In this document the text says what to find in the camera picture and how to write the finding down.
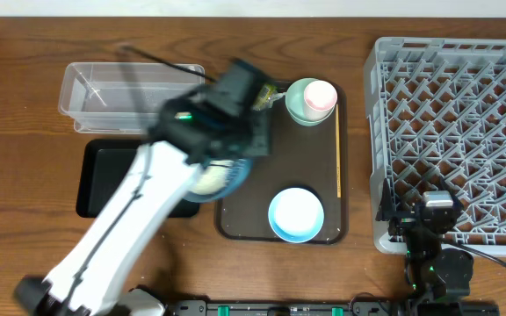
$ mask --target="pink cup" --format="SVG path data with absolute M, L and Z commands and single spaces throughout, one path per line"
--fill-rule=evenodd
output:
M 318 121 L 333 111 L 337 103 L 337 91 L 328 82 L 318 80 L 304 90 L 304 116 L 307 120 Z

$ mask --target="blue bowl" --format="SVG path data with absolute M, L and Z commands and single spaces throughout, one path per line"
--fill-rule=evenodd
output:
M 314 238 L 323 226 L 323 205 L 309 190 L 282 190 L 269 206 L 269 224 L 284 241 L 300 243 Z
M 207 203 L 215 201 L 219 198 L 225 198 L 231 194 L 235 189 L 242 185 L 243 181 L 249 175 L 251 167 L 253 166 L 252 159 L 238 159 L 230 167 L 231 170 L 226 176 L 226 186 L 212 194 L 200 195 L 192 192 L 187 192 L 184 199 L 194 203 Z

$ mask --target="wood grain surface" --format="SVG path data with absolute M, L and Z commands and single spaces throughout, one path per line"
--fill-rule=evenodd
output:
M 506 39 L 506 19 L 393 18 L 0 18 L 0 315 L 25 274 L 46 275 L 82 237 L 76 215 L 85 144 L 57 109 L 64 69 L 74 61 L 115 61 L 120 42 L 170 61 L 222 73 L 246 59 L 275 78 L 325 76 L 348 98 L 350 229 L 335 246 L 229 241 L 213 206 L 169 219 L 136 263 L 126 287 L 147 284 L 170 298 L 345 301 L 361 291 L 402 298 L 403 257 L 372 243 L 371 149 L 363 64 L 382 36 Z M 472 299 L 506 314 L 506 270 L 475 261 Z

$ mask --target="dark brown tray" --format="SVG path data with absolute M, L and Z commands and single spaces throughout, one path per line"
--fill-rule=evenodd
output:
M 292 83 L 282 83 L 285 91 Z M 339 100 L 340 168 L 337 167 L 334 112 L 318 126 L 300 126 L 292 120 L 285 99 L 272 107 L 272 154 L 255 161 L 247 180 L 228 197 L 216 203 L 215 225 L 229 239 L 282 241 L 271 229 L 268 209 L 272 198 L 289 187 L 311 188 L 323 203 L 322 230 L 307 243 L 332 244 L 348 231 L 346 97 L 336 86 Z M 337 176 L 342 184 L 338 196 Z

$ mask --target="wooden stick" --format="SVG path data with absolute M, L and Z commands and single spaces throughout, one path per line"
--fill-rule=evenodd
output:
M 339 133 L 339 105 L 335 106 L 335 151 L 337 165 L 337 197 L 341 198 L 341 135 Z

